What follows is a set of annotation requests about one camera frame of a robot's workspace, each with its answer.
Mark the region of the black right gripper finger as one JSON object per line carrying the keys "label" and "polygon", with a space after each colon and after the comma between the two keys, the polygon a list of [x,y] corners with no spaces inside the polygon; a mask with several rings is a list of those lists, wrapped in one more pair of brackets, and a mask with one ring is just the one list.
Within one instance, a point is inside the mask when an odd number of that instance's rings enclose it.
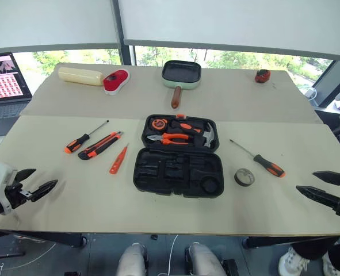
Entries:
{"label": "black right gripper finger", "polygon": [[312,173],[326,183],[340,186],[340,173],[332,171],[316,171]]}
{"label": "black right gripper finger", "polygon": [[340,202],[339,197],[312,186],[296,186],[296,189],[307,198],[331,208],[335,208]]}

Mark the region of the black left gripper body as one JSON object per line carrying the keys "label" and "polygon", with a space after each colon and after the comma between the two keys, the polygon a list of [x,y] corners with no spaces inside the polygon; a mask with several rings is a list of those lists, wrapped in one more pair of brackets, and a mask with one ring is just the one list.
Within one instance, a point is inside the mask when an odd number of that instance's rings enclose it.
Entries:
{"label": "black left gripper body", "polygon": [[32,193],[25,191],[21,181],[17,178],[5,187],[4,192],[12,209],[17,208],[26,203],[27,200],[32,199]]}

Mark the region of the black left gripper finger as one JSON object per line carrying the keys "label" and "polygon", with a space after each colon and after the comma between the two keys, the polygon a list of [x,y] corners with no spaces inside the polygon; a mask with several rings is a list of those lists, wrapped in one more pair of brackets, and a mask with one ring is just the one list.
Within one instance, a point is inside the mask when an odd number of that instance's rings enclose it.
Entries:
{"label": "black left gripper finger", "polygon": [[32,202],[38,201],[42,197],[46,196],[56,186],[57,183],[58,180],[56,179],[42,184],[37,190],[32,192],[29,200]]}
{"label": "black left gripper finger", "polygon": [[27,179],[29,176],[31,176],[35,171],[36,171],[35,168],[27,168],[27,169],[23,169],[21,171],[18,171],[16,176],[15,176],[15,181],[21,182],[21,181]]}

